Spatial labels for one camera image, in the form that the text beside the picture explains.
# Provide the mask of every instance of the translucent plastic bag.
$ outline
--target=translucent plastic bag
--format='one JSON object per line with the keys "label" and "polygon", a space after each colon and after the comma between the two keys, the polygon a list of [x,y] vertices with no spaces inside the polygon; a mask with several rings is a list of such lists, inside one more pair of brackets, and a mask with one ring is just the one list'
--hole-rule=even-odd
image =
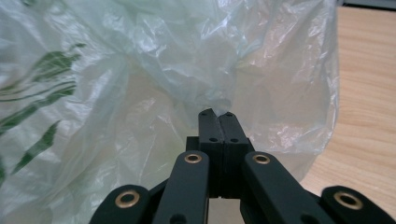
{"label": "translucent plastic bag", "polygon": [[208,107],[301,179],[336,118],[334,4],[2,1],[0,223],[88,223],[153,188]]}

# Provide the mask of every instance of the white plastic bag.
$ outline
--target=white plastic bag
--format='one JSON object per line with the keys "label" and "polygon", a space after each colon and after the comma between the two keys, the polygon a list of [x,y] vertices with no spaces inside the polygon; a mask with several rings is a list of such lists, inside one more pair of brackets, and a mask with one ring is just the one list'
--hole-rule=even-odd
{"label": "white plastic bag", "polygon": [[334,4],[2,1],[0,223],[88,223],[153,188],[208,107],[301,179],[336,118]]}

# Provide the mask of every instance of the green leaf print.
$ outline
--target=green leaf print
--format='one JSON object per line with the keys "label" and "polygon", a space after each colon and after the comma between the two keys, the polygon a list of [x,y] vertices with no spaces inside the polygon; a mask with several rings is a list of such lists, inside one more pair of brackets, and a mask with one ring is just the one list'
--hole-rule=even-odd
{"label": "green leaf print", "polygon": [[0,136],[6,133],[11,128],[17,126],[24,120],[32,116],[41,107],[51,105],[62,97],[73,95],[76,85],[68,86],[58,91],[51,93],[45,99],[37,100],[30,103],[22,110],[0,120]]}
{"label": "green leaf print", "polygon": [[53,87],[51,87],[51,88],[49,88],[49,89],[47,89],[47,90],[40,91],[40,92],[37,92],[37,93],[34,93],[34,94],[30,94],[30,95],[26,95],[26,96],[23,96],[23,97],[21,97],[21,98],[14,98],[14,99],[8,99],[8,100],[0,100],[0,103],[1,103],[1,102],[12,102],[12,101],[24,100],[24,99],[27,99],[27,98],[30,98],[30,97],[33,97],[33,96],[41,95],[41,94],[46,93],[46,92],[48,92],[48,91],[52,91],[53,89],[55,89],[55,88],[57,88],[57,87],[60,87],[60,86],[63,86],[63,85],[67,85],[67,84],[76,84],[76,82],[75,82],[75,81],[62,82],[62,83],[59,83],[59,84],[54,85]]}
{"label": "green leaf print", "polygon": [[38,154],[45,151],[49,147],[53,145],[53,139],[55,137],[57,127],[59,124],[59,120],[52,124],[47,131],[41,136],[40,140],[38,140],[34,145],[32,145],[27,151],[24,153],[20,162],[15,166],[12,174],[17,173],[20,169],[22,169],[27,163],[29,163],[32,159],[34,159]]}
{"label": "green leaf print", "polygon": [[36,83],[57,81],[63,76],[62,73],[70,71],[73,62],[80,58],[79,54],[70,52],[75,48],[83,48],[85,44],[77,43],[70,47],[67,52],[52,51],[45,54],[38,60],[32,68],[21,79],[0,89],[0,96],[12,95],[23,91],[28,91]]}
{"label": "green leaf print", "polygon": [[35,4],[35,0],[22,0],[26,7],[32,7]]}
{"label": "green leaf print", "polygon": [[3,185],[4,180],[6,179],[6,169],[3,165],[3,158],[0,156],[0,188]]}

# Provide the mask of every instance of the green printed pattern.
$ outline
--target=green printed pattern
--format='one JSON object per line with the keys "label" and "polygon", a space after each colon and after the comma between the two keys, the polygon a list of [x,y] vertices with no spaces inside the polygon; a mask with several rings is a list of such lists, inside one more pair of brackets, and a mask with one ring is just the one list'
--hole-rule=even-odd
{"label": "green printed pattern", "polygon": [[3,185],[5,179],[6,179],[6,170],[4,169],[3,158],[0,156],[0,188]]}
{"label": "green printed pattern", "polygon": [[56,121],[52,124],[49,129],[43,134],[40,140],[32,145],[25,154],[23,155],[22,159],[18,164],[15,166],[14,171],[12,174],[17,173],[21,168],[23,168],[27,163],[29,163],[32,159],[34,159],[38,154],[45,151],[47,148],[52,147],[53,145],[53,138],[56,134],[56,129],[58,127],[58,123],[60,121]]}
{"label": "green printed pattern", "polygon": [[55,91],[50,94],[47,98],[43,100],[37,100],[30,103],[28,106],[22,110],[16,112],[15,114],[0,120],[0,136],[6,133],[6,131],[19,125],[24,120],[32,116],[38,109],[46,105],[51,105],[61,99],[64,96],[73,95],[75,90],[75,85],[63,88],[61,90]]}
{"label": "green printed pattern", "polygon": [[[73,62],[80,58],[79,54],[72,54],[71,51],[75,48],[83,47],[85,47],[85,44],[78,43],[66,52],[53,51],[45,54],[32,66],[25,76],[0,89],[0,104],[3,102],[22,101],[52,91],[44,99],[35,100],[23,109],[12,113],[12,115],[0,119],[0,137],[8,130],[20,125],[24,120],[29,119],[39,109],[52,105],[65,96],[73,95],[76,89],[76,81],[70,77],[66,77],[65,80],[63,73],[70,71]],[[38,83],[50,83],[51,86],[46,90],[27,93],[33,87],[39,89],[41,86],[44,86],[38,86]],[[21,93],[25,94],[12,98],[14,94]],[[41,152],[52,147],[59,122],[61,121],[58,120],[49,126],[41,138],[25,151],[23,157],[12,171],[12,175],[16,174]],[[6,176],[7,171],[3,164],[3,158],[0,155],[0,188]]]}

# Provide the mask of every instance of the wooden surface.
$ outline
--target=wooden surface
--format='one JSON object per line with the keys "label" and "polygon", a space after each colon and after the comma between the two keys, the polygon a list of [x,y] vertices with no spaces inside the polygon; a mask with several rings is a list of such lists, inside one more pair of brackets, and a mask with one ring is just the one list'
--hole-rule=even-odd
{"label": "wooden surface", "polygon": [[396,218],[396,12],[340,7],[338,36],[338,120],[302,185],[353,188]]}

